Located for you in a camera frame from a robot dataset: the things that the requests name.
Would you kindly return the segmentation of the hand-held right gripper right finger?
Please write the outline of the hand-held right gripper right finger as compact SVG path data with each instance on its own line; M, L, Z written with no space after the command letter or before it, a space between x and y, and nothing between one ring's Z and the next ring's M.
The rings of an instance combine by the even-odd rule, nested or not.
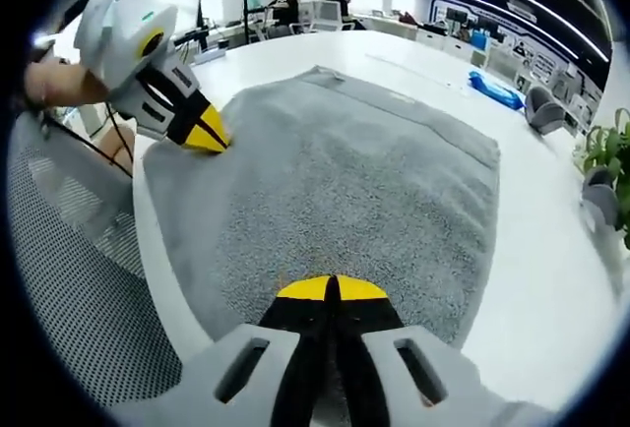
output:
M422 326L406 326L384 290L336 278L337 365L354 426L480 426L487 393L473 364Z

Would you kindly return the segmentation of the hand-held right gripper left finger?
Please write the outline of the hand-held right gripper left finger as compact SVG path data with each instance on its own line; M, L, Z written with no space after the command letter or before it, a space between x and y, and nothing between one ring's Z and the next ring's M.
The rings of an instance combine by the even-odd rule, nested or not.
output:
M222 426L308 426L328 365L329 276L282 289L257 325L242 324L195 361L194 398Z

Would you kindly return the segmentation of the person's left hand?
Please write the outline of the person's left hand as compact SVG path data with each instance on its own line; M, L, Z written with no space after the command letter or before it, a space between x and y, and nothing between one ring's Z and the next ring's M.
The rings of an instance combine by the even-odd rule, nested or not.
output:
M80 106L105 102L107 87L80 64L46 63L44 99L51 106Z

